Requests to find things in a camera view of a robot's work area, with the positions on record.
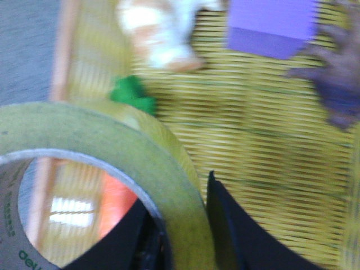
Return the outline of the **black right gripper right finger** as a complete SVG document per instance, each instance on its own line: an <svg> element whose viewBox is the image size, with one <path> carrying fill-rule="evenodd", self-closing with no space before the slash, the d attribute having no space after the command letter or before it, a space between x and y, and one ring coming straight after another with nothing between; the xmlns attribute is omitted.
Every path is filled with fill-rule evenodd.
<svg viewBox="0 0 360 270"><path fill-rule="evenodd" d="M321 269L257 224L216 180L213 171L208 176L206 210L219 269Z"/></svg>

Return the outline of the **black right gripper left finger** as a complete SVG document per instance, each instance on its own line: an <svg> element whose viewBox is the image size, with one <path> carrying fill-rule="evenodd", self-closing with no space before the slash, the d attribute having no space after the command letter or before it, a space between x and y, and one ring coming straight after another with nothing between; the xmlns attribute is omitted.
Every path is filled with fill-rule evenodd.
<svg viewBox="0 0 360 270"><path fill-rule="evenodd" d="M63 269L171 269L167 236L136 200L104 238Z"/></svg>

